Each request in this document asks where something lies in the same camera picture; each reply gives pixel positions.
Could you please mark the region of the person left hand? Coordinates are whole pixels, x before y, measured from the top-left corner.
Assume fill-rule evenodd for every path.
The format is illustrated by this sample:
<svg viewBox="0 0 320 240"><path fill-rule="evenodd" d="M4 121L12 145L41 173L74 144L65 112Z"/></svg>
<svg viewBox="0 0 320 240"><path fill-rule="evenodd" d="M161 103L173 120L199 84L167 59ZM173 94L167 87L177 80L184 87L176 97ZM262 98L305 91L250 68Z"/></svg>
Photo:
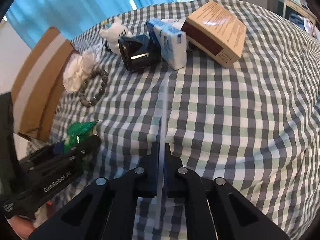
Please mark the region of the person left hand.
<svg viewBox="0 0 320 240"><path fill-rule="evenodd" d="M21 239L28 239L35 227L32 221L22 218L20 216L14 216L9 219L9 224L13 230L21 237Z"/></svg>

